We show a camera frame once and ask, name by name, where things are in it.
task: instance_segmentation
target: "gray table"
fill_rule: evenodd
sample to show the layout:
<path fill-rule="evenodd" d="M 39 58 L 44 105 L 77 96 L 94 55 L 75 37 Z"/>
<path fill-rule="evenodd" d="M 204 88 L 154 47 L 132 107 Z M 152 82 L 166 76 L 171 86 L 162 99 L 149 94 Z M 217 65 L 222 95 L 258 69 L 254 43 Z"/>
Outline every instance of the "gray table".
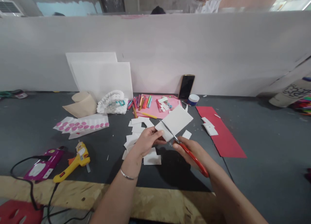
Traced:
<path fill-rule="evenodd" d="M 62 106 L 72 103 L 73 94 L 32 93 L 26 99 L 0 101 L 1 175 L 9 175 L 10 168 L 26 157 L 62 145 L 71 154 L 62 158 L 52 176 L 67 167 L 66 159 L 74 156 L 78 139 L 68 140 L 68 134 L 52 127 L 71 116 Z M 208 96 L 201 97 L 198 105 L 214 107 L 248 158 L 221 158 L 195 107 L 189 107 L 194 120 L 185 129 L 232 176 L 268 222 L 309 223 L 311 184 L 303 174 L 311 167 L 308 145 L 311 119 L 290 109 L 273 108 L 256 98 Z M 91 173 L 78 168 L 68 179 L 111 183 L 122 164 L 123 144 L 125 136 L 131 134 L 128 123 L 132 118 L 131 112 L 109 115 L 109 128 L 80 137 L 91 157 Z M 138 186 L 212 191 L 209 179 L 190 168 L 169 145 L 156 146 L 156 150 L 162 156 L 162 165 L 142 166 Z M 25 162 L 16 174 L 24 174 L 33 163 Z"/>

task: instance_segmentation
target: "smartphone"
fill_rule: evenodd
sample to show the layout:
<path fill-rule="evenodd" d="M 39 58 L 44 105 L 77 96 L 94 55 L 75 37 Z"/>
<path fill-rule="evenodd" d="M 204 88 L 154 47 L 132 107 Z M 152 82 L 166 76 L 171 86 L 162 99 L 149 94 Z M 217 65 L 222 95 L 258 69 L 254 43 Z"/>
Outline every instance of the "smartphone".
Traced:
<path fill-rule="evenodd" d="M 178 94 L 179 99 L 188 99 L 191 94 L 194 78 L 195 76 L 193 74 L 185 74 L 181 77 L 181 84 Z"/>

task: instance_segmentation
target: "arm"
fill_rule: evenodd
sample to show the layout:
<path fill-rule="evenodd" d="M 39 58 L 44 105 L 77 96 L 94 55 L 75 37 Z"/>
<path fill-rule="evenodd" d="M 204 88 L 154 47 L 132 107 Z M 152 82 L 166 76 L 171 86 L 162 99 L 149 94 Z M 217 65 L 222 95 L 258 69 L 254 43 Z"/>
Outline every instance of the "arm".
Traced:
<path fill-rule="evenodd" d="M 178 140 L 183 142 L 207 169 L 217 201 L 227 223 L 267 223 L 257 209 L 240 192 L 222 167 L 211 158 L 199 143 L 183 137 L 178 137 Z M 174 144 L 173 147 L 191 166 L 198 169 L 195 162 L 180 145 Z"/>
<path fill-rule="evenodd" d="M 149 153 L 152 145 L 166 144 L 166 141 L 158 139 L 162 135 L 163 131 L 156 132 L 154 127 L 147 128 L 142 132 L 121 166 L 124 174 L 135 179 L 129 180 L 121 174 L 121 171 L 118 171 L 96 209 L 90 224 L 129 222 L 142 159 Z"/>

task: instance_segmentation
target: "scissors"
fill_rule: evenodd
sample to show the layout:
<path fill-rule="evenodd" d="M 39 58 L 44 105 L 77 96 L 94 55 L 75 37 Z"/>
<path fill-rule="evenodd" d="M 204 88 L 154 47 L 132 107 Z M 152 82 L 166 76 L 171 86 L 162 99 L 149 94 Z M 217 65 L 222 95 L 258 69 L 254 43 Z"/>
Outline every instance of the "scissors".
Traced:
<path fill-rule="evenodd" d="M 198 165 L 198 167 L 200 168 L 200 171 L 202 173 L 202 175 L 204 175 L 206 178 L 209 177 L 207 170 L 205 169 L 205 167 L 202 165 L 202 163 L 191 153 L 191 151 L 186 147 L 186 145 L 184 143 L 181 143 L 177 137 L 172 133 L 172 131 L 167 127 L 167 125 L 161 121 L 164 126 L 167 128 L 167 130 L 173 135 L 174 137 L 174 143 L 179 144 L 184 151 L 193 159 L 193 161 Z"/>

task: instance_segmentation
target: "white yarn craft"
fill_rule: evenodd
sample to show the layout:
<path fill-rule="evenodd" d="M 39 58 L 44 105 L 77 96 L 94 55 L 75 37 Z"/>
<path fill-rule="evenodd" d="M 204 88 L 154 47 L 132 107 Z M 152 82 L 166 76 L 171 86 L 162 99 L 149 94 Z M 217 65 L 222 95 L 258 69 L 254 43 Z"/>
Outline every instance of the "white yarn craft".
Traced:
<path fill-rule="evenodd" d="M 119 90 L 109 92 L 98 102 L 97 112 L 103 114 L 125 114 L 129 99 Z"/>

